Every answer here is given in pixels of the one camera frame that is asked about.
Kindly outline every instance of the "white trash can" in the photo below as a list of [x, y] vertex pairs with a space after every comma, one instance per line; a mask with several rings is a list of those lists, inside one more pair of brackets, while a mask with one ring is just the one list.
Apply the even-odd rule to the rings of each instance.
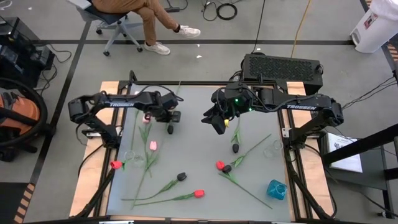
[[398, 0], [373, 0], [350, 36], [355, 50], [373, 53], [398, 33]]

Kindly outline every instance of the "yellow cable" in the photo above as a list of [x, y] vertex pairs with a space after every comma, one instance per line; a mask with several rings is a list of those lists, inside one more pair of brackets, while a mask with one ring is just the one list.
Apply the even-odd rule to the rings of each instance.
[[312, 0], [308, 0], [308, 4], [307, 4], [307, 6], [306, 6], [306, 8], [305, 8], [304, 15], [303, 15], [303, 17], [301, 18], [300, 25], [298, 26], [298, 29], [297, 29], [297, 32], [296, 32], [296, 36], [294, 37], [293, 49], [292, 49], [292, 54], [290, 55], [290, 58], [293, 57], [294, 49], [296, 48], [297, 37], [299, 36], [299, 32], [300, 32], [300, 29], [301, 29], [301, 25], [302, 25], [303, 22], [304, 22], [305, 15], [307, 15], [307, 11], [308, 11], [308, 8], [310, 7], [311, 2], [312, 2]]

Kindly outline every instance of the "concrete floor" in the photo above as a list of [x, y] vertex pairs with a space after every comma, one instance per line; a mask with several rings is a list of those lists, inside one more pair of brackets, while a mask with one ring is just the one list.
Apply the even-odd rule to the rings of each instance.
[[[256, 38], [262, 1], [243, 0], [236, 4], [238, 15], [231, 21], [217, 19], [207, 22], [201, 15], [200, 1], [188, 0], [185, 11], [172, 14], [183, 24], [201, 29], [199, 39], [210, 40], [254, 40]], [[173, 0], [172, 4], [183, 6], [183, 0]], [[307, 0], [267, 0], [259, 39], [294, 40]], [[206, 12], [208, 17], [214, 11]], [[300, 40], [348, 40], [364, 10], [359, 0], [313, 0], [307, 18], [301, 29]], [[65, 0], [18, 0], [1, 12], [1, 15], [20, 17], [41, 39], [79, 40], [85, 22], [77, 10]], [[129, 14], [131, 21], [140, 18]], [[98, 36], [92, 23], [86, 40], [106, 40], [111, 33], [104, 31]], [[142, 28], [131, 31], [137, 39], [143, 39]], [[162, 40], [175, 40], [179, 37], [157, 24], [157, 35]], [[75, 56], [77, 45], [54, 45], [57, 50], [70, 50]], [[138, 53], [133, 45], [113, 45], [111, 56], [105, 57], [104, 45], [85, 44], [76, 69], [69, 61], [55, 65], [58, 77], [45, 91], [44, 98], [49, 108], [49, 120], [65, 79], [70, 72], [73, 79], [66, 103], [71, 99], [98, 92], [101, 82], [126, 80], [130, 70], [134, 70], [139, 80], [227, 80], [239, 69], [244, 54], [253, 45], [239, 44], [172, 44], [172, 53], [162, 57], [151, 52]], [[267, 55], [289, 57], [291, 45], [258, 45]], [[63, 59], [66, 54], [58, 54]], [[325, 68], [324, 86], [321, 93], [338, 100], [342, 105], [366, 93], [374, 86], [389, 78], [392, 73], [381, 50], [374, 54], [360, 54], [351, 45], [299, 45], [295, 57], [321, 61]], [[339, 129], [347, 136], [363, 138], [398, 122], [396, 116], [396, 94], [392, 86], [374, 97], [355, 104], [344, 112], [345, 123]], [[69, 120], [66, 104], [60, 114], [57, 133], [53, 137], [44, 162], [36, 189], [27, 211], [26, 222], [67, 218], [72, 204], [77, 182], [78, 166], [85, 146], [75, 137], [76, 125]], [[391, 145], [386, 149], [393, 151]], [[0, 162], [0, 182], [29, 182], [39, 153], [22, 153], [14, 162]], [[394, 156], [386, 154], [388, 167], [398, 166]], [[390, 182], [391, 189], [398, 187]], [[341, 185], [329, 184], [338, 206], [337, 217], [344, 221], [368, 223], [395, 223], [375, 216], [380, 210], [359, 194], [352, 194]], [[381, 191], [359, 188], [375, 201], [382, 203]], [[398, 193], [392, 190], [395, 208], [398, 208]]]

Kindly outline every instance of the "white sneaker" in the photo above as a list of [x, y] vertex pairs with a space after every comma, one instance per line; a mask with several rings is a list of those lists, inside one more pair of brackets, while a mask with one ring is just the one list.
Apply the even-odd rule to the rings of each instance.
[[160, 55], [170, 54], [170, 49], [168, 47], [162, 45], [160, 42], [156, 42], [156, 44], [152, 45], [152, 46], [148, 46], [146, 43], [144, 43], [144, 48], [148, 51], [153, 51]]
[[200, 30], [191, 28], [189, 26], [180, 26], [180, 32], [178, 32], [177, 34], [180, 34], [185, 38], [195, 38], [200, 35]]

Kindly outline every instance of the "blue glass cube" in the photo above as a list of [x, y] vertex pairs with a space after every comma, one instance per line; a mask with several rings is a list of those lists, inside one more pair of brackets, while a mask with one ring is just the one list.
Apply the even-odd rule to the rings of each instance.
[[269, 182], [267, 195], [279, 200], [283, 200], [285, 198], [286, 191], [287, 186], [285, 184], [282, 184], [278, 180], [272, 180]]

